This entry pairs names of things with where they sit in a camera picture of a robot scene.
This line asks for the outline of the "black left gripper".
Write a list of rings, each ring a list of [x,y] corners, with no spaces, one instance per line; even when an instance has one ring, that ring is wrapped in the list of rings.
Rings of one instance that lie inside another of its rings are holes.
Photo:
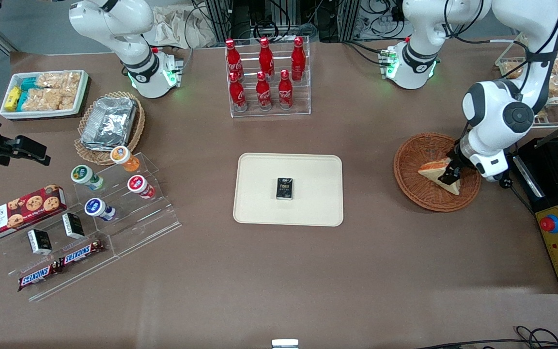
[[[453,148],[447,153],[448,166],[438,180],[444,185],[454,185],[461,178],[461,169],[469,168],[477,170],[470,157],[473,155],[469,137],[461,137],[454,142]]]

